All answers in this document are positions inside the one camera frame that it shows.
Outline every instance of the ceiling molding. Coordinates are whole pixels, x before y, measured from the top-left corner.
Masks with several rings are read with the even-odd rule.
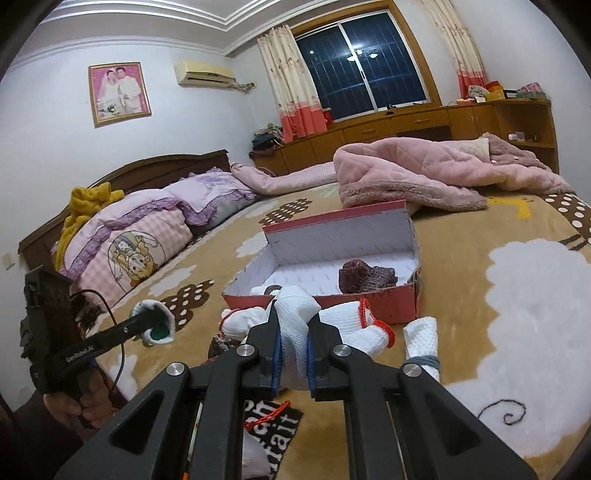
[[[259,35],[263,34],[267,30],[270,30],[271,28],[273,28],[276,25],[280,25],[282,23],[287,22],[290,18],[294,18],[298,15],[305,14],[306,12],[309,12],[310,10],[314,10],[315,8],[318,8],[318,7],[323,7],[324,5],[328,5],[328,4],[331,4],[336,1],[337,0],[313,0],[307,4],[300,5],[299,7],[293,8],[293,9],[285,12],[282,15],[279,15],[275,18],[271,18],[268,22],[265,22],[262,25],[260,25],[259,27],[256,27],[253,30],[250,30],[250,32],[242,35],[241,37],[239,37],[235,41],[233,41],[224,50],[224,54],[228,55],[228,54],[232,53],[234,50],[236,50],[240,46],[244,45],[247,41],[252,40],[255,37],[258,37]]]
[[[64,0],[42,23],[93,14],[138,14],[172,18],[229,32],[280,0],[251,0],[227,17],[167,0]]]
[[[29,54],[18,56],[8,69],[12,72],[32,63],[37,60],[45,59],[60,53],[79,50],[81,48],[89,47],[105,47],[105,46],[121,46],[121,45],[143,45],[154,47],[172,47],[172,48],[186,48],[188,50],[198,50],[207,53],[215,53],[217,55],[224,55],[224,52],[218,48],[208,47],[198,43],[188,41],[173,40],[172,38],[162,37],[144,37],[140,35],[117,35],[109,37],[90,37],[81,38],[79,40],[70,40],[62,43],[56,43],[45,48],[40,48]]]

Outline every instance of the clothes pile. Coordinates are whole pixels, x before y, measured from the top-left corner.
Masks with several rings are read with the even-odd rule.
[[[248,154],[251,160],[260,157],[272,157],[277,147],[283,145],[281,127],[268,124],[267,128],[257,130],[252,140],[252,151]]]

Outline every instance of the wooden drawer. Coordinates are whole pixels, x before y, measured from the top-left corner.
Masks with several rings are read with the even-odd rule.
[[[345,145],[345,139],[340,130],[328,132],[310,139],[318,163],[332,161],[337,148]]]
[[[347,143],[363,142],[376,138],[390,137],[394,134],[389,118],[376,120],[362,125],[345,128],[343,135]]]
[[[395,132],[407,132],[421,128],[449,125],[449,117],[447,116],[447,110],[433,110],[392,117],[392,124]]]
[[[283,162],[283,155],[281,155],[280,151],[276,151],[275,155],[272,157],[256,158],[254,162],[257,168],[263,167],[267,170],[271,170],[278,177],[289,173],[285,166],[285,162]]]

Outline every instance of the window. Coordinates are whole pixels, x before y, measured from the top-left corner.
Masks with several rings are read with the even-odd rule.
[[[389,12],[361,15],[299,36],[297,44],[334,119],[428,102],[410,48]]]

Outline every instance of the white wall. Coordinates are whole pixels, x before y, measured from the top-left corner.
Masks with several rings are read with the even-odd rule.
[[[489,79],[506,88],[539,82],[551,98],[560,174],[591,201],[591,79],[568,42],[529,0],[452,1]]]
[[[131,161],[225,148],[230,160],[250,162],[259,125],[247,95],[179,86],[173,66],[180,59],[232,66],[231,59],[185,48],[97,46],[37,60],[2,79],[0,255],[16,257],[19,241],[59,213],[74,186]],[[114,61],[141,62],[152,116],[95,128],[87,67]],[[18,346],[24,273],[24,263],[0,268],[0,391],[11,407],[32,391]]]
[[[265,128],[267,124],[281,125],[271,81],[262,60],[261,50],[256,43],[233,59],[233,69],[240,83],[256,83],[256,88],[251,90],[246,101],[255,118],[257,129]]]

